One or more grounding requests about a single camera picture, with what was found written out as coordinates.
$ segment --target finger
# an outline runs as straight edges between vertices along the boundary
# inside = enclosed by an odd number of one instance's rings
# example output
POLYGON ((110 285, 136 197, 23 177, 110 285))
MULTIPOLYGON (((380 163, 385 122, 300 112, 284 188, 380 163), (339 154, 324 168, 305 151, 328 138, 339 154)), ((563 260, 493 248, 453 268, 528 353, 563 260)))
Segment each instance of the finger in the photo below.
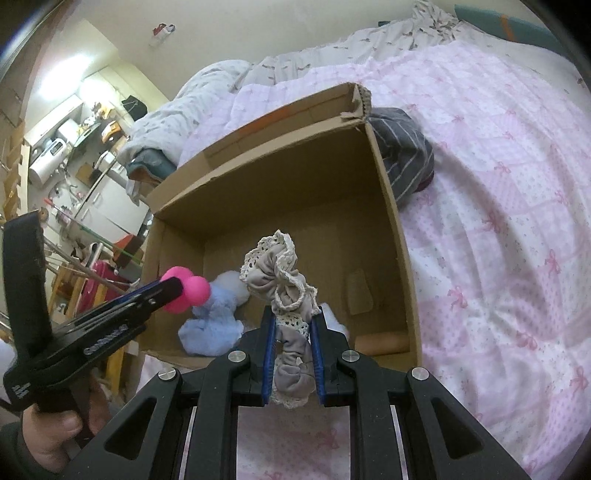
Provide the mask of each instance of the finger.
POLYGON ((103 389, 94 377, 90 378, 90 398, 88 426, 90 431, 96 435, 111 419, 109 405, 103 389))
POLYGON ((29 407, 22 416, 22 435, 35 461, 50 472, 60 472, 68 463, 63 442, 74 438, 82 420, 73 411, 40 413, 29 407))
POLYGON ((31 421, 39 435, 38 444, 55 448, 66 440, 74 438, 82 429, 82 420, 74 411, 60 413, 41 413, 37 406, 30 410, 31 421))

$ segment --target sleeve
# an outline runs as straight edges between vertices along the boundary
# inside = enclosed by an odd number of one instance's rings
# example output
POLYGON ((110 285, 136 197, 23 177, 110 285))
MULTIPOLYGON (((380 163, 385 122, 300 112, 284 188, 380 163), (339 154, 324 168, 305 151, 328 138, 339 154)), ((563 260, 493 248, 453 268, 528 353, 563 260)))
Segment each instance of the sleeve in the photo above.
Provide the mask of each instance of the sleeve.
POLYGON ((57 475, 41 467, 29 453, 20 422, 0 430, 0 478, 2 480, 55 480, 57 475))

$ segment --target black handle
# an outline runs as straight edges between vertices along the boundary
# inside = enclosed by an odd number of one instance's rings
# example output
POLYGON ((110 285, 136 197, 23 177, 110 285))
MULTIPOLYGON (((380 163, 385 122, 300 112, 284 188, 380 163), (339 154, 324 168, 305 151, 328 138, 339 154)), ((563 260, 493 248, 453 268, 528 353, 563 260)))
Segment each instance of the black handle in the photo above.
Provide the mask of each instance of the black handle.
POLYGON ((185 478, 236 478, 238 406, 232 405, 232 382, 250 367, 250 357, 232 362, 226 355, 209 364, 197 402, 185 478))
MULTIPOLYGON (((88 381, 86 379, 86 388, 89 388, 88 381)), ((89 406, 86 402, 85 406, 79 406, 78 402, 74 398, 74 394, 71 389, 56 390, 45 392, 39 395, 37 398, 37 406, 39 411, 42 413, 59 413, 62 411, 75 411, 82 419, 82 430, 76 435, 76 443, 80 448, 84 448, 89 441, 94 437, 90 431, 88 425, 89 406)))
POLYGON ((342 357, 338 362, 340 369, 355 376, 356 384, 355 404, 351 408, 352 478, 402 480, 398 441, 382 368, 362 354, 354 362, 342 357))

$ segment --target cardboard box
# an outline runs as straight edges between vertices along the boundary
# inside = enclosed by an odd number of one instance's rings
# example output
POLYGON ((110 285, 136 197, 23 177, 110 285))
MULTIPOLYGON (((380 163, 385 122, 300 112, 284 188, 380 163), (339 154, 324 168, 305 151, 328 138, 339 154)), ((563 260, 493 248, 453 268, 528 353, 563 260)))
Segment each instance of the cardboard box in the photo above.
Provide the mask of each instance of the cardboard box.
MULTIPOLYGON (((293 238, 298 269, 318 288, 318 302, 328 302, 349 329, 351 345, 356 335, 406 330, 411 351, 377 360, 401 370, 420 364, 408 251, 365 122, 370 107, 363 87, 339 85, 246 125, 178 169, 148 197, 155 219, 142 280, 174 265, 211 280, 240 270, 261 237, 280 229, 293 238), (365 276, 371 311, 350 314, 351 275, 365 276)), ((263 307, 251 298, 236 316, 257 325, 263 307)), ((189 315, 156 312, 141 349, 184 367, 206 366, 211 359, 188 357, 178 339, 189 315)))

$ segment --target black gripper frame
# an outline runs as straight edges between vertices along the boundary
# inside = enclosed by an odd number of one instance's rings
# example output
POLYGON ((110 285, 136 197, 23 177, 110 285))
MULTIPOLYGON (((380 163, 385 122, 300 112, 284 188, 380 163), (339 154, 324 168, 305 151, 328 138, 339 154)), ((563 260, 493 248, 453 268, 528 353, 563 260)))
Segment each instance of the black gripper frame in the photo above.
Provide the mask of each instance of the black gripper frame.
POLYGON ((43 230, 37 212, 7 222, 3 238, 4 288, 16 356, 4 374, 11 407, 36 403, 42 412, 74 410, 88 427, 89 375, 101 361, 145 330, 152 312, 182 293, 176 278, 155 281, 104 303, 52 330, 45 295, 43 230))
MULTIPOLYGON (((275 318, 247 332, 236 351, 202 370, 155 376, 76 456, 60 479, 235 480, 238 407, 268 401, 275 318)), ((314 317, 311 342, 319 398, 349 406, 353 480, 528 480, 528 475, 426 371, 405 374, 359 355, 314 317), (347 359, 356 358, 346 355, 347 359), (400 425, 399 434, 394 415, 400 425)))

